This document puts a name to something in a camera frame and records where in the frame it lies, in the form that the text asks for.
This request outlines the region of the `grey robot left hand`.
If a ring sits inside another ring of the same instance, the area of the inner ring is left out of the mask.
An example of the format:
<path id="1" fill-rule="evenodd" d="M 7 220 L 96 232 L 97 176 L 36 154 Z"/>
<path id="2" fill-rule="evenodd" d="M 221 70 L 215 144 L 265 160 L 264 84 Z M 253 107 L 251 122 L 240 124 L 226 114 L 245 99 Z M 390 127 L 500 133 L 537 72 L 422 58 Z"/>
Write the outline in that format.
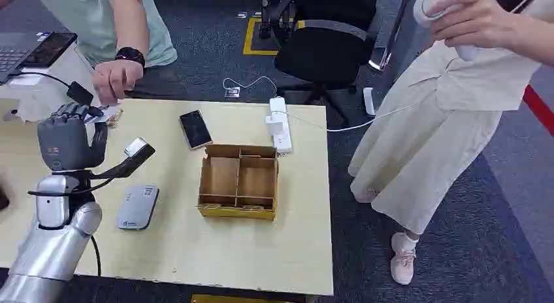
<path id="1" fill-rule="evenodd" d="M 46 166 L 54 172 L 99 166 L 105 159 L 108 127 L 105 122 L 95 122 L 89 140 L 86 120 L 102 116 L 104 112 L 95 106 L 69 103 L 40 122 L 37 136 Z"/>

